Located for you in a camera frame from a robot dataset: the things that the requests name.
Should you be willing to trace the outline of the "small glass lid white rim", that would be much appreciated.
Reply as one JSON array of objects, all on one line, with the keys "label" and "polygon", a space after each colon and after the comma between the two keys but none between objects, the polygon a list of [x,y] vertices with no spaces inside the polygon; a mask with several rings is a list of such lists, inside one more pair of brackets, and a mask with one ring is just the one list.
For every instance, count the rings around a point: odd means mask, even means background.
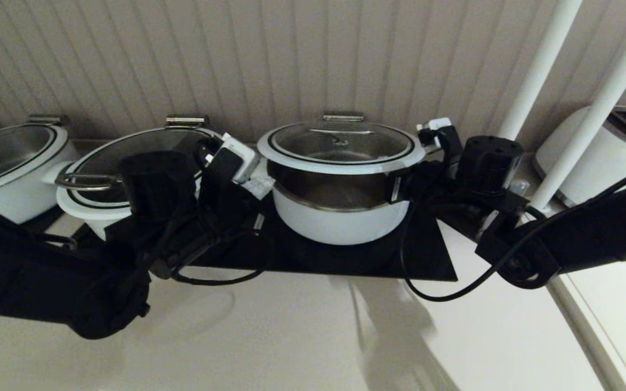
[{"label": "small glass lid white rim", "polygon": [[269,131],[258,141],[271,162],[326,175],[375,175],[403,170],[427,151],[408,132],[373,122],[305,121]]}]

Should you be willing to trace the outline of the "small round white pot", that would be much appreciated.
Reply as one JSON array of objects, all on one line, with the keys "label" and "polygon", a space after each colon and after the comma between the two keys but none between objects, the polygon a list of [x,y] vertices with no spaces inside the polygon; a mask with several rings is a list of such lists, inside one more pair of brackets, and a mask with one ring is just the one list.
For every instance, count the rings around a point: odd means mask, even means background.
[{"label": "small round white pot", "polygon": [[273,202],[295,233],[330,245],[358,245],[389,235],[410,203],[385,200],[387,175],[333,175],[298,170],[269,161],[275,180]]}]

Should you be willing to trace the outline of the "wide glass lid white rim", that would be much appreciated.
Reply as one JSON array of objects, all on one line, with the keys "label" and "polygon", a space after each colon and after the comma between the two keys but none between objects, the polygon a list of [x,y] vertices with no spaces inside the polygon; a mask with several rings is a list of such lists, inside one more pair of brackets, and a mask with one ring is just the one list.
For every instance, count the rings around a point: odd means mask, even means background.
[{"label": "wide glass lid white rim", "polygon": [[[161,127],[140,131],[106,143],[82,156],[62,173],[73,175],[117,175],[120,161],[134,154],[174,150],[186,155],[194,175],[198,168],[193,148],[198,140],[221,134],[204,127]],[[69,215],[84,220],[124,219],[131,214],[129,202],[121,185],[103,191],[79,191],[57,187],[57,203]]]}]

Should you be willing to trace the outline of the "left white pot with lid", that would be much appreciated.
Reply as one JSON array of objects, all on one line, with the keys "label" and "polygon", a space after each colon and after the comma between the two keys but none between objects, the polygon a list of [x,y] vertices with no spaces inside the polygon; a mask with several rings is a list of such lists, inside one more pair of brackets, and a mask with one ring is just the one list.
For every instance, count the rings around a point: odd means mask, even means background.
[{"label": "left white pot with lid", "polygon": [[76,151],[62,126],[28,122],[0,129],[0,187],[66,154]]}]

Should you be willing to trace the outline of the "black glass cooktop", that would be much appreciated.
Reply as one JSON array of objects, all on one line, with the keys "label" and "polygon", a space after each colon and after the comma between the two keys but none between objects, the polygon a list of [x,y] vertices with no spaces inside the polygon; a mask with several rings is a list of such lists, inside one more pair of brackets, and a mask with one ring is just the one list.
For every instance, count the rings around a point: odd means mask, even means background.
[{"label": "black glass cooktop", "polygon": [[64,237],[51,242],[55,245],[65,245],[72,247],[76,240],[72,238],[74,234],[84,225],[82,219],[68,215],[59,207],[53,207],[45,211],[41,215],[25,221],[20,224],[28,232],[33,235],[52,235],[55,237]]},{"label": "black glass cooktop", "polygon": [[[380,278],[402,278],[407,273],[420,280],[457,280],[438,224],[429,213],[407,213],[389,235],[373,242],[330,245],[313,242],[288,228],[276,213],[270,195],[262,205],[263,215],[254,216],[246,226],[258,228],[264,239],[246,237],[220,245],[182,270],[189,280],[175,281],[198,286],[231,285],[267,270]],[[120,241],[121,248],[147,253],[171,218],[151,221],[130,215],[105,228],[106,239],[100,240]]]}]

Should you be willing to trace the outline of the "white round pole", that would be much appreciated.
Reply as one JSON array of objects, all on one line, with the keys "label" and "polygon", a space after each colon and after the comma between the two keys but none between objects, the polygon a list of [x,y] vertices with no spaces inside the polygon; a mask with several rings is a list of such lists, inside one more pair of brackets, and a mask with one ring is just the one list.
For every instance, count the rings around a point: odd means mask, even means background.
[{"label": "white round pole", "polygon": [[579,159],[598,133],[599,127],[613,110],[618,100],[626,91],[626,49],[615,62],[612,70],[601,89],[594,97],[586,116],[555,162],[549,174],[536,189],[530,205],[537,210],[544,211],[547,203],[554,197],[569,173],[576,166]]},{"label": "white round pole", "polygon": [[497,136],[516,140],[566,41],[583,0],[558,0]]}]

